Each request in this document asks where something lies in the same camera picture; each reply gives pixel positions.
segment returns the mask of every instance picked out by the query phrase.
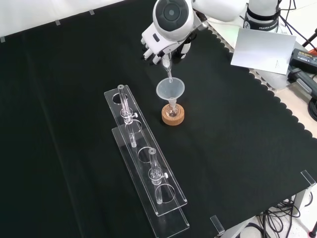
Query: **acrylic stand base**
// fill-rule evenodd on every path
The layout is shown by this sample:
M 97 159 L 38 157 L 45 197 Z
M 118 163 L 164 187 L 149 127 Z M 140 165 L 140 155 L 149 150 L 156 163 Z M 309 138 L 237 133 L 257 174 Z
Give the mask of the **acrylic stand base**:
M 121 94 L 123 103 L 114 102 L 117 94 Z M 168 238 L 188 229 L 189 224 L 181 209 L 187 204 L 187 199 L 130 89 L 128 86 L 119 85 L 118 89 L 105 92 L 105 97 L 118 125 L 112 129 L 113 136 L 155 237 Z M 159 178 L 153 177 L 151 171 L 154 169 L 159 171 Z

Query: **white paper sheet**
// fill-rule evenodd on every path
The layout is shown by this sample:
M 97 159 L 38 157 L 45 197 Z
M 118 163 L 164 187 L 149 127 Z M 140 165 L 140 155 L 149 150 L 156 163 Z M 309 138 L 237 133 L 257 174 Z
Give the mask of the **white paper sheet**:
M 286 74 L 296 36 L 240 29 L 232 65 Z

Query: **table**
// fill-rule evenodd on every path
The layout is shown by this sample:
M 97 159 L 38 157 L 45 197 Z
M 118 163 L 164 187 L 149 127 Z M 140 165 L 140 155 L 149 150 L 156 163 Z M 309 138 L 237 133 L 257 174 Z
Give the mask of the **table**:
M 129 85 L 189 201 L 184 213 L 191 227 L 179 237 L 213 237 L 211 216 L 228 230 L 307 188 L 301 171 L 316 178 L 316 140 L 246 69 L 230 66 L 230 54 L 211 32 L 202 32 L 173 68 L 185 82 L 179 100 L 185 121 L 173 128 L 159 121 L 165 102 L 154 91 L 166 73 L 140 60 L 138 37 L 153 4 L 118 3 L 6 37 L 1 45 L 7 178 L 17 178 L 10 181 L 16 197 L 22 188 L 36 191 L 29 199 L 33 217 L 28 199 L 14 203 L 27 223 L 7 226 L 12 236 L 39 226 L 45 237 L 152 235 L 111 136 L 115 122 L 103 92 L 120 83 Z M 16 170 L 21 161 L 25 175 Z

